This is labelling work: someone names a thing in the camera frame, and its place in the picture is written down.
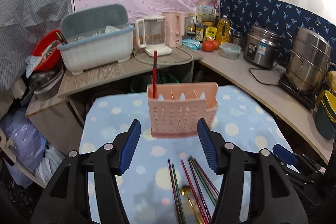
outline power cord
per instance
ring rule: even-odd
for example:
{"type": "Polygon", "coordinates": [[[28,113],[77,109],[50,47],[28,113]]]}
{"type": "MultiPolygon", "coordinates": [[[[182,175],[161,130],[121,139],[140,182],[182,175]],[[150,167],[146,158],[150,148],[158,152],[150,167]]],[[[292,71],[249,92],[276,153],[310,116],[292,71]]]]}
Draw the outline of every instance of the power cord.
{"type": "MultiPolygon", "coordinates": [[[[273,70],[276,65],[280,65],[280,63],[284,64],[286,66],[286,64],[283,62],[283,61],[280,61],[280,62],[277,62],[275,63],[275,65],[273,65],[273,67],[270,69],[270,70],[273,70]]],[[[261,81],[259,81],[257,79],[257,77],[255,77],[255,75],[252,73],[252,70],[266,70],[266,69],[260,69],[260,68],[249,68],[249,73],[252,75],[252,77],[260,84],[263,84],[263,85],[273,85],[273,86],[279,86],[279,84],[269,84],[269,83],[263,83],[261,81]]]]}

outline cardboard box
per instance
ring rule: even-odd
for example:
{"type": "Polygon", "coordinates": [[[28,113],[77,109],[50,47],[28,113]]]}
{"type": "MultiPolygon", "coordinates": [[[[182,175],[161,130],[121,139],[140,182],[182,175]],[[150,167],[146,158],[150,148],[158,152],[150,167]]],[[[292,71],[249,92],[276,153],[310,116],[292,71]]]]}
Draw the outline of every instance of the cardboard box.
{"type": "Polygon", "coordinates": [[[215,7],[207,5],[197,5],[196,6],[196,15],[202,16],[202,21],[214,22],[216,18],[215,7]]]}

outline wooden countertop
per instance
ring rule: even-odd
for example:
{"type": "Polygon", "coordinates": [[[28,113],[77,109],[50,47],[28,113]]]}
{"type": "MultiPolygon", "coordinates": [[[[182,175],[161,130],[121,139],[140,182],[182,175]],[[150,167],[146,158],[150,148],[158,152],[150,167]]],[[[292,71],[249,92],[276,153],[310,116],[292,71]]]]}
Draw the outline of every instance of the wooden countertop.
{"type": "MultiPolygon", "coordinates": [[[[203,55],[203,59],[200,60],[201,64],[227,78],[268,107],[300,134],[325,162],[329,161],[333,140],[327,141],[320,135],[316,129],[312,112],[280,87],[258,83],[249,74],[248,69],[254,66],[243,59],[243,53],[237,60],[224,58],[219,55],[218,51],[199,51],[199,53],[203,55]]],[[[283,67],[277,66],[271,71],[254,70],[253,74],[261,82],[276,84],[284,71],[283,67]]]]}
{"type": "MultiPolygon", "coordinates": [[[[202,55],[199,52],[189,50],[186,47],[173,48],[173,52],[170,55],[159,56],[157,58],[157,67],[165,68],[173,66],[174,63],[178,65],[181,62],[188,62],[191,59],[191,54],[194,60],[200,60],[202,55]]],[[[109,63],[100,67],[89,69],[84,71],[80,75],[72,75],[69,70],[66,70],[61,86],[58,90],[58,96],[63,97],[71,95],[83,90],[114,82],[120,79],[124,79],[130,76],[139,75],[152,70],[152,57],[148,56],[145,52],[139,52],[137,58],[150,64],[145,64],[135,59],[133,55],[131,58],[123,63],[109,63]]]]}

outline white countertop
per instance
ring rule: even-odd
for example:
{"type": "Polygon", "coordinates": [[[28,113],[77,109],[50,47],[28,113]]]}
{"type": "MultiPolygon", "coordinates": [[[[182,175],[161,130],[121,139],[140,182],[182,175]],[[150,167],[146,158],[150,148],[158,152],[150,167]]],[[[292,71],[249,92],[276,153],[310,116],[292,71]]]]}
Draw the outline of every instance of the white countertop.
{"type": "MultiPolygon", "coordinates": [[[[327,141],[320,135],[312,112],[280,87],[258,83],[248,72],[248,69],[254,66],[243,59],[243,52],[237,60],[221,57],[218,51],[197,52],[203,55],[203,59],[199,61],[201,64],[227,78],[268,107],[302,136],[325,162],[329,161],[333,140],[327,141]]],[[[283,67],[277,66],[271,71],[254,70],[253,74],[261,82],[276,84],[284,70],[283,67]]]]}

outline chopstick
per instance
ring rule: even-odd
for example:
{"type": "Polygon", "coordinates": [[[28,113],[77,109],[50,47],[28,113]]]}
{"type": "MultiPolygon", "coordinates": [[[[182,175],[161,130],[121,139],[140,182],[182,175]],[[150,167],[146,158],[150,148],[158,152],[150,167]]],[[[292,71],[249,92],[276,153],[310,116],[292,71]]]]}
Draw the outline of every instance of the chopstick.
{"type": "Polygon", "coordinates": [[[156,70],[157,70],[157,57],[158,52],[154,51],[154,61],[153,61],[153,99],[156,98],[156,70]]]}
{"type": "Polygon", "coordinates": [[[200,181],[201,181],[201,183],[202,183],[202,185],[203,185],[203,188],[204,188],[205,191],[207,192],[207,194],[208,194],[208,196],[209,196],[209,198],[210,198],[212,204],[213,204],[214,206],[216,206],[217,200],[215,199],[214,194],[211,192],[209,185],[206,183],[206,181],[204,180],[202,174],[200,173],[200,171],[199,171],[198,168],[196,167],[195,163],[192,161],[192,158],[190,158],[190,159],[191,159],[191,163],[193,164],[193,166],[194,166],[194,168],[195,168],[195,171],[196,171],[196,173],[197,173],[197,175],[198,175],[198,177],[199,177],[199,179],[200,179],[200,181]]]}
{"type": "Polygon", "coordinates": [[[201,201],[202,201],[203,207],[204,207],[204,209],[205,209],[205,213],[206,213],[206,215],[207,215],[207,217],[208,217],[208,221],[210,222],[210,221],[211,221],[211,215],[210,215],[209,209],[208,209],[208,207],[207,207],[207,204],[205,203],[205,199],[204,199],[204,196],[203,196],[203,194],[202,194],[200,185],[198,184],[197,177],[196,177],[196,175],[195,175],[194,168],[193,168],[193,164],[192,164],[190,158],[188,159],[188,163],[189,163],[189,166],[190,166],[191,173],[192,173],[192,175],[193,175],[193,177],[194,177],[194,181],[195,181],[196,188],[197,188],[197,190],[198,190],[199,196],[201,197],[201,201]]]}
{"type": "Polygon", "coordinates": [[[55,32],[57,39],[63,44],[68,44],[68,41],[65,39],[64,35],[61,32],[55,32]]]}
{"type": "Polygon", "coordinates": [[[177,203],[177,195],[176,195],[175,182],[174,182],[174,179],[173,179],[173,173],[171,171],[171,166],[170,166],[170,160],[169,159],[168,159],[168,165],[169,165],[169,174],[170,174],[170,180],[171,180],[171,188],[173,189],[173,196],[174,196],[174,202],[175,202],[175,210],[176,210],[177,220],[178,220],[178,224],[182,224],[181,213],[180,213],[180,210],[179,210],[179,205],[177,203]]]}
{"type": "Polygon", "coordinates": [[[171,167],[173,169],[173,177],[174,177],[174,182],[175,182],[176,195],[177,195],[178,206],[179,206],[179,209],[180,209],[182,224],[185,224],[184,212],[183,212],[183,207],[182,207],[182,203],[181,203],[179,185],[177,184],[177,179],[176,179],[176,174],[175,174],[175,168],[174,168],[173,164],[171,165],[171,167]]]}
{"type": "Polygon", "coordinates": [[[202,208],[201,203],[200,203],[200,201],[199,201],[199,199],[198,199],[198,197],[197,197],[196,191],[195,191],[194,186],[193,186],[193,184],[192,184],[192,182],[191,182],[191,179],[190,179],[190,177],[189,177],[188,171],[187,171],[187,169],[185,168],[185,165],[184,165],[183,160],[181,160],[181,164],[182,164],[182,167],[183,167],[185,176],[186,176],[186,178],[187,178],[187,180],[188,180],[188,183],[189,183],[189,185],[190,185],[191,191],[193,192],[193,195],[194,195],[194,198],[195,198],[195,200],[196,200],[196,203],[197,203],[199,212],[201,213],[201,216],[202,216],[202,218],[203,218],[204,224],[209,224],[208,219],[207,219],[207,216],[205,215],[205,213],[204,213],[204,211],[203,211],[203,208],[202,208]]]}
{"type": "Polygon", "coordinates": [[[211,185],[212,189],[217,194],[217,196],[219,196],[219,192],[218,192],[217,188],[213,185],[213,183],[211,182],[211,180],[209,179],[209,177],[206,175],[206,173],[203,171],[203,169],[201,168],[201,166],[199,165],[199,163],[197,162],[197,160],[195,158],[193,158],[193,157],[191,157],[191,159],[194,161],[194,163],[196,164],[196,166],[199,168],[199,170],[201,171],[201,173],[203,174],[203,176],[207,180],[207,182],[211,185]]]}

